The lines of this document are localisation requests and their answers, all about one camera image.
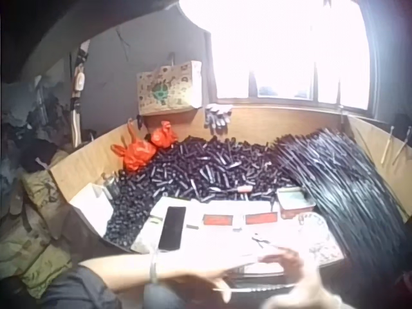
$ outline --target bracelet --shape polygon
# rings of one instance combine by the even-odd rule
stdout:
[[[150,282],[153,284],[157,284],[158,282],[158,278],[156,274],[157,255],[158,255],[158,250],[155,250],[152,255],[152,261],[150,263],[149,277],[150,277]]]

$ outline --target bundle of black wires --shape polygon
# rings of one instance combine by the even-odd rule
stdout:
[[[344,271],[325,284],[359,308],[380,308],[410,269],[412,239],[373,162],[346,135],[327,129],[277,139],[273,162],[313,196],[346,256]]]

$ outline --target black phone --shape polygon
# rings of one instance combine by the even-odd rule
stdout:
[[[185,214],[186,207],[167,208],[162,235],[160,235],[159,250],[173,251],[180,248]]]

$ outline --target white paper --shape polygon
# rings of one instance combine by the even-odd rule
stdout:
[[[97,234],[103,237],[113,215],[113,208],[104,194],[104,187],[89,183],[70,200],[70,204],[80,210]]]

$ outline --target person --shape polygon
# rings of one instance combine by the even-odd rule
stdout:
[[[285,274],[295,281],[289,294],[276,295],[261,306],[275,308],[351,308],[326,291],[313,261],[303,259],[296,251],[277,248],[263,255],[236,256],[227,253],[188,253],[182,250],[157,254],[124,254],[91,259],[54,280],[41,299],[42,308],[117,309],[122,304],[115,293],[145,285],[143,309],[183,309],[188,304],[162,282],[182,276],[194,276],[222,291],[227,303],[231,293],[224,281],[229,270],[252,263],[280,263]]]

